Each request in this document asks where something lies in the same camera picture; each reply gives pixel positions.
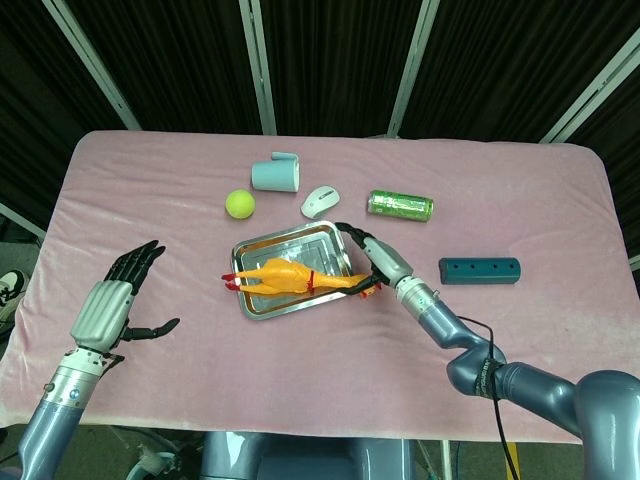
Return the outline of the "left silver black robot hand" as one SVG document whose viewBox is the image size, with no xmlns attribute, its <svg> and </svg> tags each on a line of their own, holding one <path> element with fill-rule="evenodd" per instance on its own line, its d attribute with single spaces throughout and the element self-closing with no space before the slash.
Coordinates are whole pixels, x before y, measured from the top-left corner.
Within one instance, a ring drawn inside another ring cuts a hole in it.
<svg viewBox="0 0 640 480">
<path fill-rule="evenodd" d="M 121 341 L 160 338 L 179 325 L 179 318 L 156 328 L 129 325 L 135 297 L 165 249 L 158 240 L 152 240 L 114 261 L 104 279 L 89 292 L 71 328 L 71 336 L 79 347 L 107 354 Z"/>
</svg>

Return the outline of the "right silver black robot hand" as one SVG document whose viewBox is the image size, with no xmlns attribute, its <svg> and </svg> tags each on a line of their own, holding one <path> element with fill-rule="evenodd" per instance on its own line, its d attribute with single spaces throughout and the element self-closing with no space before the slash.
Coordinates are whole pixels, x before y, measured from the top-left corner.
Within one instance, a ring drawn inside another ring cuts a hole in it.
<svg viewBox="0 0 640 480">
<path fill-rule="evenodd" d="M 371 263 L 371 274 L 354 286 L 337 288 L 345 295 L 357 295 L 379 285 L 394 288 L 403 278 L 413 274 L 413 268 L 391 246 L 360 228 L 345 222 L 336 222 L 335 227 L 348 234 L 365 253 Z"/>
</svg>

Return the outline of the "stainless steel tray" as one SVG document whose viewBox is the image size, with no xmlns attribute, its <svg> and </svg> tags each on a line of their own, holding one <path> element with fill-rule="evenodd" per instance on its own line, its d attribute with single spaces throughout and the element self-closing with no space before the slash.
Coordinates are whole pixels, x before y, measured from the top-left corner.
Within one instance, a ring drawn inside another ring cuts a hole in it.
<svg viewBox="0 0 640 480">
<path fill-rule="evenodd" d="M 325 275 L 352 274 L 341 234 L 329 221 L 316 221 L 236 244 L 231 254 L 232 271 L 257 269 L 272 258 L 299 262 Z M 290 295 L 238 294 L 241 310 L 254 321 L 275 318 L 342 297 L 341 293 L 329 290 Z"/>
</svg>

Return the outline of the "yellow rubber chicken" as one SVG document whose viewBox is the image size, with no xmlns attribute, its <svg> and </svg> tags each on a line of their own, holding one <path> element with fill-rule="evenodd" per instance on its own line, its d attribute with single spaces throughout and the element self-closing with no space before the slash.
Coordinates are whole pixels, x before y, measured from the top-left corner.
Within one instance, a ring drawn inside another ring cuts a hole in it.
<svg viewBox="0 0 640 480">
<path fill-rule="evenodd" d="M 338 292 L 366 298 L 383 284 L 375 274 L 329 275 L 284 258 L 272 258 L 260 268 L 225 274 L 221 279 L 228 290 L 260 296 Z"/>
</svg>

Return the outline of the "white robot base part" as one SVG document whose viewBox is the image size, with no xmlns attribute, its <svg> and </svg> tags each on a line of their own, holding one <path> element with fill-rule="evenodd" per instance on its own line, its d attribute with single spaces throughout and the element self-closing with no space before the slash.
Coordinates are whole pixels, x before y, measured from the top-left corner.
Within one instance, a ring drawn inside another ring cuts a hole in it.
<svg viewBox="0 0 640 480">
<path fill-rule="evenodd" d="M 201 451 L 190 444 L 167 443 L 162 447 L 141 444 L 139 458 L 125 480 L 198 480 Z"/>
</svg>

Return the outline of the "pink cloth-covered table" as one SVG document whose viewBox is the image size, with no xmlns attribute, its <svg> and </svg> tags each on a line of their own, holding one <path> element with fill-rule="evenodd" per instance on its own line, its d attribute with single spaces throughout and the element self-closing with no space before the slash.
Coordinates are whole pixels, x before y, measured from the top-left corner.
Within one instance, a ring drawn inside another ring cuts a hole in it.
<svg viewBox="0 0 640 480">
<path fill-rule="evenodd" d="M 256 190 L 254 163 L 299 156 L 297 193 Z M 508 359 L 570 381 L 601 369 L 640 377 L 640 298 L 602 160 L 568 144 L 95 131 L 77 144 L 0 360 L 0 426 L 26 422 L 73 346 L 71 326 L 123 253 L 166 247 L 133 304 L 134 325 L 179 325 L 122 343 L 83 419 L 188 430 L 566 442 L 509 403 L 464 396 L 440 349 L 387 288 L 257 322 L 221 276 L 233 247 L 303 223 L 319 185 L 329 218 L 395 248 Z M 248 190 L 247 219 L 225 209 Z M 427 197 L 428 222 L 367 211 L 372 190 Z M 514 257 L 513 285 L 443 285 L 443 257 Z"/>
</svg>

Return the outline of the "green drink can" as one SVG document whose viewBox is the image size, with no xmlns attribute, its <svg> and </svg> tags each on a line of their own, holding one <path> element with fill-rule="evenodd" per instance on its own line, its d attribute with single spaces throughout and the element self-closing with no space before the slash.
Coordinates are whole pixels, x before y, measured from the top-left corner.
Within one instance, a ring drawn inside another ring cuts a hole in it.
<svg viewBox="0 0 640 480">
<path fill-rule="evenodd" d="M 371 214 L 411 221 L 428 222 L 433 210 L 432 199 L 405 193 L 372 190 L 367 200 Z"/>
</svg>

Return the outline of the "white computer mouse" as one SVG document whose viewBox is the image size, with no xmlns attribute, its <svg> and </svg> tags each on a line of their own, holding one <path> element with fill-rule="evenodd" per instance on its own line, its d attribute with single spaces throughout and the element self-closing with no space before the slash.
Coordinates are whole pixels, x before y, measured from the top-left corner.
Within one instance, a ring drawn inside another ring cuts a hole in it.
<svg viewBox="0 0 640 480">
<path fill-rule="evenodd" d="M 304 200 L 300 207 L 303 216 L 309 219 L 319 219 L 340 201 L 338 191 L 329 185 L 315 188 Z"/>
</svg>

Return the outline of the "black white sneaker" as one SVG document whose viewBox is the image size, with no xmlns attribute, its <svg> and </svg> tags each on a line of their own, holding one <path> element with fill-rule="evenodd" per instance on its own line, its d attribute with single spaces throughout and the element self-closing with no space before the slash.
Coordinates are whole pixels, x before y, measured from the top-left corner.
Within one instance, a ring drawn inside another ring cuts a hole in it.
<svg viewBox="0 0 640 480">
<path fill-rule="evenodd" d="M 12 319 L 29 284 L 29 276 L 20 270 L 10 270 L 0 276 L 0 326 Z"/>
</svg>

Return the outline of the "teal block with holes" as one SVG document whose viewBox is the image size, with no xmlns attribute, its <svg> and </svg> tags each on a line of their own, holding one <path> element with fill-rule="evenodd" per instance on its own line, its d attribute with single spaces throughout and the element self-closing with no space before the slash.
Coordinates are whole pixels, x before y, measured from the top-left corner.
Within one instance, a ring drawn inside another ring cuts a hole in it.
<svg viewBox="0 0 640 480">
<path fill-rule="evenodd" d="M 438 268 L 443 285 L 513 285 L 521 277 L 514 257 L 443 257 Z"/>
</svg>

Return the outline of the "light blue cup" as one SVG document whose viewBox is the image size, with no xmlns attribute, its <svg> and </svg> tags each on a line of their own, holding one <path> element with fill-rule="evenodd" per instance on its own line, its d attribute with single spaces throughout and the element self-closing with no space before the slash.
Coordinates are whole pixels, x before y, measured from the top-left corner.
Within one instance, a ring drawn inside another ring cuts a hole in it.
<svg viewBox="0 0 640 480">
<path fill-rule="evenodd" d="M 253 164 L 251 184 L 256 190 L 297 193 L 300 184 L 299 156 L 290 152 L 272 152 L 269 161 Z"/>
</svg>

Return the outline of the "yellow-green tennis ball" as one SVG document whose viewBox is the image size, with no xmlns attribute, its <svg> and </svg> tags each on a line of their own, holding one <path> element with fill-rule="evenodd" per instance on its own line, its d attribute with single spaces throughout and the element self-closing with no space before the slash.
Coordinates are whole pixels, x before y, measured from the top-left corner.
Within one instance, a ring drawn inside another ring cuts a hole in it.
<svg viewBox="0 0 640 480">
<path fill-rule="evenodd" d="M 245 189 L 231 191 L 225 200 L 226 212 L 234 219 L 247 219 L 255 211 L 256 201 L 254 196 Z"/>
</svg>

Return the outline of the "blue-grey robot torso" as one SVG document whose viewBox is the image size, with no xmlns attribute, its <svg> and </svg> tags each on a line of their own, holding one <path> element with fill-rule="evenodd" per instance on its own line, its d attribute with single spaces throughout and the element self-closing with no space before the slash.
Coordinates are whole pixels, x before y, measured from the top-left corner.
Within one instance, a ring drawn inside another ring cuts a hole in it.
<svg viewBox="0 0 640 480">
<path fill-rule="evenodd" d="M 212 431 L 199 480 L 416 480 L 406 439 Z"/>
</svg>

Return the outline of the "black curtain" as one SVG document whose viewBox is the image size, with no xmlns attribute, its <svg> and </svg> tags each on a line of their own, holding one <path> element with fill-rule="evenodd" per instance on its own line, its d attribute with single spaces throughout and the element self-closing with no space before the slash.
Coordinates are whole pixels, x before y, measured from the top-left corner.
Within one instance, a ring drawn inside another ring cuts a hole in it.
<svg viewBox="0 0 640 480">
<path fill-rule="evenodd" d="M 146 130 L 261 132 L 239 0 L 63 0 Z M 259 0 L 276 130 L 387 132 L 425 0 Z M 640 30 L 640 0 L 439 0 L 403 138 L 535 142 Z M 42 0 L 0 0 L 0 203 L 49 224 L 78 141 L 123 120 Z M 569 136 L 640 255 L 640 66 Z"/>
</svg>

